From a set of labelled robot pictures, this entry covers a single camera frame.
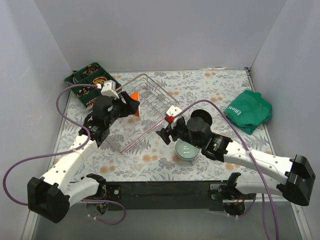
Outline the tan brown bowl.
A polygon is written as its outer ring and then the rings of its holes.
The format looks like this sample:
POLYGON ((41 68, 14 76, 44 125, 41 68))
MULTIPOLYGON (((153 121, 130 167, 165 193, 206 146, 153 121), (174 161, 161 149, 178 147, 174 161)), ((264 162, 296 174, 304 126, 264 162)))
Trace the tan brown bowl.
POLYGON ((212 125, 213 123, 213 119, 212 119, 212 116, 210 115, 210 113, 208 113, 207 111, 203 110, 203 109, 196 109, 194 110, 191 115, 190 115, 191 118, 194 118, 194 117, 199 117, 201 119, 203 119, 203 121, 205 123, 207 123, 208 125, 212 125))

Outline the orange bowl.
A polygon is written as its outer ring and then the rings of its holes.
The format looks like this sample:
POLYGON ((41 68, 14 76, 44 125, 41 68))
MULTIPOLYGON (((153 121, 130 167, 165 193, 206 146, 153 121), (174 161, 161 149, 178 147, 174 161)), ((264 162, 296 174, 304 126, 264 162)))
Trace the orange bowl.
POLYGON ((130 97, 134 100, 133 109, 135 110, 135 113, 133 115, 136 117, 140 117, 141 116, 140 93, 134 92, 130 95, 130 97))

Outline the pale green rimmed bowl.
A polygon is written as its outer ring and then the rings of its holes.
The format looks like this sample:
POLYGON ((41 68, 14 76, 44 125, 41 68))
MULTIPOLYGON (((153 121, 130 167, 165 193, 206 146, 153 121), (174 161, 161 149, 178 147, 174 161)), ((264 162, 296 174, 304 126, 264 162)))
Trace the pale green rimmed bowl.
POLYGON ((182 141, 181 139, 176 142, 175 151, 176 154, 183 160, 193 160, 200 153, 200 149, 198 147, 182 141))

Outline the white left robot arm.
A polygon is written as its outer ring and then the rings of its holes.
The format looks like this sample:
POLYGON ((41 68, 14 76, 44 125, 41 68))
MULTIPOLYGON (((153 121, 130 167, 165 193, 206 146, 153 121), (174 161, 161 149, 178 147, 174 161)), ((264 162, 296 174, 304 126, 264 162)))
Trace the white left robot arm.
POLYGON ((101 200, 107 194, 106 179, 90 173, 76 183, 71 183, 75 173, 110 134, 110 127, 119 118, 140 112, 138 94, 126 91, 117 97, 98 96, 91 112, 84 119, 69 153, 40 178, 32 177, 27 184, 29 210, 50 220, 60 222, 75 203, 86 198, 101 200))

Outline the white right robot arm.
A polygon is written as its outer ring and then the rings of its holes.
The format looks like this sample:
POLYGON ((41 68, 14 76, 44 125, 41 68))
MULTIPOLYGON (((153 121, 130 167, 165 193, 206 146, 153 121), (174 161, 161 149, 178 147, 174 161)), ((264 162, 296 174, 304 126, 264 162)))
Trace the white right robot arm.
POLYGON ((308 159, 297 154, 294 158, 247 150, 231 138, 211 131, 210 116, 192 116, 189 120, 180 117, 156 133, 165 144, 182 140, 201 150, 202 155, 213 161, 236 164, 256 170, 262 175, 257 180, 240 174, 231 176, 226 186, 227 195, 237 199, 241 195, 261 193, 283 196, 299 206, 308 206, 316 174, 308 159))

